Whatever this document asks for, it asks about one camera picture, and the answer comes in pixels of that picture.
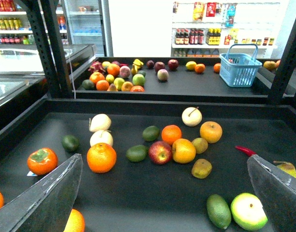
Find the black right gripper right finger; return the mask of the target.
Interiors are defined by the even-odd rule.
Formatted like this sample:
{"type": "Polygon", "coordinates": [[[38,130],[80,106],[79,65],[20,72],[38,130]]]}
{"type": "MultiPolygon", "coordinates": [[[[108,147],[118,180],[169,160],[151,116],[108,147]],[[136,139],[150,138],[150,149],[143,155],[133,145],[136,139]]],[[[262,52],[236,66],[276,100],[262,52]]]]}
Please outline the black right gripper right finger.
{"type": "Polygon", "coordinates": [[[259,155],[247,160],[256,196],[275,232],[296,232],[296,178],[259,155]]]}

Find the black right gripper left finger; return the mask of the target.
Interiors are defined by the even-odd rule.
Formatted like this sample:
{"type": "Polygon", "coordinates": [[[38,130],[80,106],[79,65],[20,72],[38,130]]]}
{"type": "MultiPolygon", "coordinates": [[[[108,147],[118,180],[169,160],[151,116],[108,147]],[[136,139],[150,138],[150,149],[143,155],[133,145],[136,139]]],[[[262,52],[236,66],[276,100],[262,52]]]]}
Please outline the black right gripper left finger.
{"type": "Polygon", "coordinates": [[[77,198],[83,159],[74,154],[0,209],[0,232],[62,232],[77,198]]]}

